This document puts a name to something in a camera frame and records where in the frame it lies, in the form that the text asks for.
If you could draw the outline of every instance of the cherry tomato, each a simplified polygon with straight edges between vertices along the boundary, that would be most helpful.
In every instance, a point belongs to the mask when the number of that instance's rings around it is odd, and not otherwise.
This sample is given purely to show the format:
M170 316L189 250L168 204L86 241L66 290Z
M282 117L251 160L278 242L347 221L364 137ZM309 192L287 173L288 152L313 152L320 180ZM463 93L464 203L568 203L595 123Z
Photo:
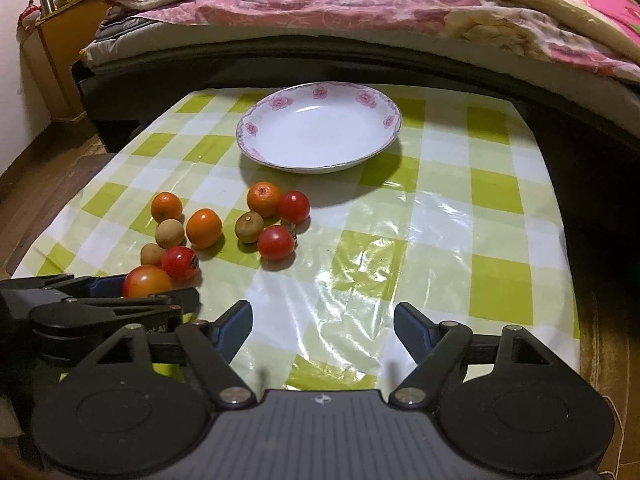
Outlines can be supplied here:
M309 216L310 209L309 199L299 191L285 193L278 204L280 218L292 224L305 221Z
M198 257L188 247L172 247L160 257L160 265L175 283L190 282L200 272Z
M293 236L281 225L267 227L258 238L258 251L265 260L281 260L289 256L293 248Z
M125 298L146 298L149 294L166 292L173 288L171 278L153 265L142 265L133 269L122 284Z

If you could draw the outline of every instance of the metal screw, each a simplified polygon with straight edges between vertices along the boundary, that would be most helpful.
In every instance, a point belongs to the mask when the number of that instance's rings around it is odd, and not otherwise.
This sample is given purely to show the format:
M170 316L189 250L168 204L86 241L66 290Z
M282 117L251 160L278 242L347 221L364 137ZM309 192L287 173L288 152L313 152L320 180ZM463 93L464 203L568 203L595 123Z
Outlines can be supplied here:
M427 394L420 388L401 388L394 393L396 400L402 404L420 404L427 398Z
M242 386L232 386L220 392L220 399L227 404L241 404L251 399L251 392Z

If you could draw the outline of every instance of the white cable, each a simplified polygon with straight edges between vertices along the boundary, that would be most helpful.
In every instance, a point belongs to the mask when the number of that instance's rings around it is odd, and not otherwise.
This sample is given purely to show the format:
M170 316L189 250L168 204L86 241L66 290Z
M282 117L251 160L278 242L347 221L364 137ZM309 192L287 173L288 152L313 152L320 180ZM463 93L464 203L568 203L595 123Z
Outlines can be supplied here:
M620 439L620 446L618 447L618 459L616 460L616 472L614 473L612 471L602 471L599 473L599 475L600 476L611 475L613 477L613 480L618 480L618 474L620 473L620 459L622 456L622 446L625 443L625 428L622 426L622 419L620 418L618 409L616 408L616 405L613 403L613 400L611 400L611 397L609 396L602 396L602 397L609 403L609 406L611 407L613 412L616 414L616 419L618 421L618 424L620 425L620 432L622 434L622 438Z

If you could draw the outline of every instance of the white bowl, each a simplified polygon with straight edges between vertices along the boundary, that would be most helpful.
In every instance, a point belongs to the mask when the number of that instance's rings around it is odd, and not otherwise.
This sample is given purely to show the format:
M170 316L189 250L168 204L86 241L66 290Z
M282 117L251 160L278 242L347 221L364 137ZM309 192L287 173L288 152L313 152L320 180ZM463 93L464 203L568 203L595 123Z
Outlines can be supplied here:
M291 173L346 170L387 149L402 115L382 92L353 83L292 86L242 116L236 141L251 160Z

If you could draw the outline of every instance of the wall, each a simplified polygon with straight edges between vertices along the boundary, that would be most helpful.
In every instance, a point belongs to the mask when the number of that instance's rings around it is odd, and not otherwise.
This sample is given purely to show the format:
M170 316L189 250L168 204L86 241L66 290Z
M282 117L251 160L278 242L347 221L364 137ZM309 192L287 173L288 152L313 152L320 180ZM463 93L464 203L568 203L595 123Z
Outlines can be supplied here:
M0 173L50 123L49 111L21 59L15 37L18 16L28 3L0 0Z

